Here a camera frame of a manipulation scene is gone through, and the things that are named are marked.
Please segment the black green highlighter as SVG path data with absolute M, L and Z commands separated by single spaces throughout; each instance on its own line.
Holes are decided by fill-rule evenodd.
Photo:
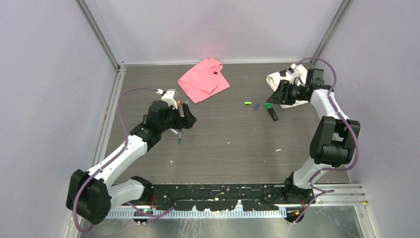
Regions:
M 278 116 L 277 116 L 275 110 L 273 109 L 271 103 L 265 103 L 265 108 L 267 109 L 267 111 L 270 114 L 273 121 L 278 121 Z

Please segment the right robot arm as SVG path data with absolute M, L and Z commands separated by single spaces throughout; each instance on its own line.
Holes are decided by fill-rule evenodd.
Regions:
M 322 69 L 291 66 L 272 73 L 266 81 L 273 94 L 266 100 L 272 113 L 273 104 L 283 108 L 308 102 L 320 119 L 310 143 L 310 157 L 285 180 L 282 198 L 288 203 L 307 201 L 314 183 L 327 171 L 349 164 L 356 150 L 360 123 L 349 119 L 337 105 L 330 85 L 325 84 Z

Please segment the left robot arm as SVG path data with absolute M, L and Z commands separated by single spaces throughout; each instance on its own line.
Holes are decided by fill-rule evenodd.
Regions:
M 152 102 L 143 121 L 130 131 L 115 151 L 87 171 L 78 169 L 71 175 L 66 207 L 75 216 L 97 225 L 111 209 L 126 202 L 136 200 L 141 205 L 148 204 L 152 191 L 147 180 L 134 176 L 124 183 L 115 184 L 116 179 L 149 152 L 164 132 L 190 129 L 196 121 L 187 103 L 182 103 L 177 109 L 162 100 Z

